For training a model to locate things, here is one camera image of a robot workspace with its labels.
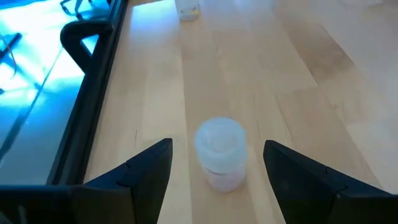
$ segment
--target black metal frame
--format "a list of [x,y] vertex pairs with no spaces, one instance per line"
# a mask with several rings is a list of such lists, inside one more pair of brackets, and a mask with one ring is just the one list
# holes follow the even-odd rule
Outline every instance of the black metal frame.
[[[116,0],[107,21],[71,22],[61,32],[62,45],[85,77],[47,184],[83,182],[127,4],[128,0]],[[95,34],[99,38],[91,55],[81,40]]]

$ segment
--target wood grain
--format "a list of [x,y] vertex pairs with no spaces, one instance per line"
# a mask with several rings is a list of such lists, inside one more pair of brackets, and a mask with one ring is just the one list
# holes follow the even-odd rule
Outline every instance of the wood grain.
[[[389,75],[373,85],[382,62],[367,67],[364,62],[376,58],[361,54],[368,49],[387,60],[385,46],[370,46],[367,37],[350,47],[347,27],[383,32],[377,35],[390,44],[392,32],[321,0],[200,0],[201,16],[185,22],[171,0],[133,5],[85,180],[171,137],[172,173],[159,223],[285,223],[262,158],[264,141],[273,139],[398,192],[391,177],[398,170],[395,90],[380,91],[386,80],[396,83],[396,67],[387,61]],[[356,23],[333,22],[329,6]],[[388,17],[382,9],[360,10],[363,18],[377,18],[374,24],[398,18],[394,10]],[[193,147],[201,123],[214,116],[233,118],[246,130],[246,180],[228,194],[207,183]]]

